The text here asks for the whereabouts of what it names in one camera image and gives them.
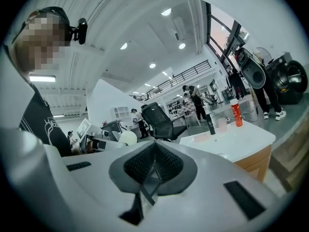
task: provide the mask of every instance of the white graphic print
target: white graphic print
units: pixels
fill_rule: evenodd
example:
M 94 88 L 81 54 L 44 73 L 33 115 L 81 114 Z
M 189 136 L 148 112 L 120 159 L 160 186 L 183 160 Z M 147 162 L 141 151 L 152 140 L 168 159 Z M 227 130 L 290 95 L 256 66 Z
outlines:
M 47 135 L 47 137 L 48 137 L 49 144 L 50 144 L 51 146 L 53 146 L 53 144 L 52 144 L 52 142 L 51 142 L 51 140 L 50 140 L 50 133 L 53 131 L 54 127 L 59 128 L 59 126 L 58 126 L 58 124 L 54 121 L 53 118 L 48 117 L 48 118 L 47 118 L 47 121 L 46 121 L 46 120 L 44 120 L 44 121 L 45 121 L 44 129 L 45 129 L 46 135 Z

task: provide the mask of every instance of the large window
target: large window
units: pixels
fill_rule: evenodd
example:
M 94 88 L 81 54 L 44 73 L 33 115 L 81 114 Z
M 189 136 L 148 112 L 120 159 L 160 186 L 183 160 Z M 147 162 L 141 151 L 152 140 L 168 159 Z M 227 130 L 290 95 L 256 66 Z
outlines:
M 235 60 L 235 50 L 252 37 L 237 21 L 217 7 L 206 3 L 207 20 L 210 28 L 207 31 L 207 43 L 215 52 L 225 68 L 231 66 L 240 70 Z
M 222 48 L 226 49 L 226 42 L 230 33 L 227 29 L 221 25 L 219 22 L 211 19 L 211 37 L 217 42 L 217 44 Z

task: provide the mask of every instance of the black t-shirt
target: black t-shirt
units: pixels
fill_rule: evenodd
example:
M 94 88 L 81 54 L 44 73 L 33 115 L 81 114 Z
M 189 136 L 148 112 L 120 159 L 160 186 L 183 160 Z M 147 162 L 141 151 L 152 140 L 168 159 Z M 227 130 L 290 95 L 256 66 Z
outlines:
M 202 104 L 202 100 L 199 96 L 197 96 L 197 94 L 195 94 L 195 96 L 192 96 L 192 93 L 194 92 L 194 86 L 189 86 L 189 93 L 191 96 L 191 100 L 193 101 L 194 104 L 196 105 L 201 105 Z
M 8 54 L 8 47 L 4 46 L 4 49 Z M 20 122 L 20 129 L 31 132 L 40 138 L 43 144 L 55 146 L 62 157 L 71 156 L 68 138 L 54 121 L 47 101 L 33 84 L 30 86 L 35 93 Z

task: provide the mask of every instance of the black cap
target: black cap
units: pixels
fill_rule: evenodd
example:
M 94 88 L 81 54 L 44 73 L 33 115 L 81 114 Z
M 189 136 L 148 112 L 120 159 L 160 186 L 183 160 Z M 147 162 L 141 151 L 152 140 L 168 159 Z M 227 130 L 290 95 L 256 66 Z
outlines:
M 58 15 L 65 24 L 70 25 L 70 21 L 69 18 L 67 17 L 67 14 L 60 7 L 55 6 L 46 7 L 44 9 L 39 10 L 39 12 L 54 13 Z

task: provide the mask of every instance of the white sneakers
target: white sneakers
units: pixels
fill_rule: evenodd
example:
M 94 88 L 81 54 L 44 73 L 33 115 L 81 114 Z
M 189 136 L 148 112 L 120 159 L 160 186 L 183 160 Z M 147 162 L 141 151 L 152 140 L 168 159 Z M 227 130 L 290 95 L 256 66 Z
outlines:
M 276 120 L 280 120 L 286 116 L 286 111 L 282 110 L 281 113 L 276 113 Z
M 264 119 L 268 119 L 269 116 L 268 116 L 268 112 L 264 112 Z
M 284 110 L 282 110 L 280 113 L 276 112 L 276 120 L 281 120 L 285 116 L 286 116 L 286 111 Z M 264 112 L 264 119 L 268 119 L 268 118 L 269 118 L 269 113 Z

